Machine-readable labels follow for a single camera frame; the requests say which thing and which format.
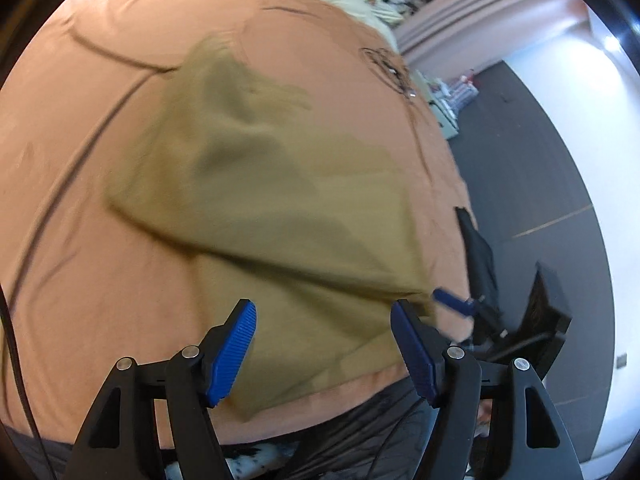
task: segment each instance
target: metal screw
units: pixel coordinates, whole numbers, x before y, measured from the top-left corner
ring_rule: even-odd
[[[450,346],[447,348],[447,355],[452,359],[462,359],[465,356],[465,351],[459,346]]]
[[[529,370],[529,361],[527,361],[526,359],[523,359],[522,357],[518,357],[514,362],[513,365],[518,369],[518,370]]]
[[[116,368],[118,370],[129,370],[132,364],[133,364],[133,361],[131,360],[130,357],[123,357],[122,359],[119,359],[118,362],[116,363]]]
[[[185,346],[182,349],[182,357],[185,359],[193,359],[200,353],[200,349],[196,345]]]

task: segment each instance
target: blue gripper pad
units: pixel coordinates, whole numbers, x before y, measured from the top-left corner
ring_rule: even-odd
[[[431,297],[434,301],[448,306],[463,316],[470,317],[476,314],[476,302],[474,300],[461,300],[444,288],[436,288]]]
[[[256,322],[255,305],[247,301],[211,365],[210,383],[206,392],[210,407],[216,406],[231,392],[240,365],[254,337]]]
[[[439,395],[435,365],[400,301],[391,307],[391,332],[414,382],[415,391],[433,406]]]

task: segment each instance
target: olive green cloth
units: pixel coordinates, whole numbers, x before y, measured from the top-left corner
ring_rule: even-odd
[[[256,304],[231,393],[246,416],[397,362],[390,305],[429,290],[386,151],[308,112],[207,40],[108,182],[114,208],[193,259],[204,326]]]

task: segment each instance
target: gray floor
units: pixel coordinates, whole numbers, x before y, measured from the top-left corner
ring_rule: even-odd
[[[515,328],[536,261],[556,271],[574,315],[547,377],[581,462],[607,405],[614,355],[609,266],[590,197],[561,137],[505,63],[478,75],[451,150],[494,250],[500,307]]]

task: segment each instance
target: mattress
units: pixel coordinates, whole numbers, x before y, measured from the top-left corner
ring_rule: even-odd
[[[0,91],[0,189],[11,212],[0,219],[0,280],[45,438],[74,441],[118,358],[167,359],[208,329],[184,255],[123,222],[103,190],[174,70],[211,34],[253,69],[305,89],[318,124],[388,150],[431,281],[468,296],[454,211],[470,209],[465,183],[428,104],[399,94],[362,56],[388,48],[375,28],[322,0],[67,0]],[[472,329],[444,308],[436,324],[455,340]],[[2,359],[0,418],[28,433],[6,349]],[[223,401],[212,421],[221,444],[252,442],[329,420],[405,375],[397,359],[372,362],[356,380],[250,420]],[[170,447],[160,402],[158,427]]]

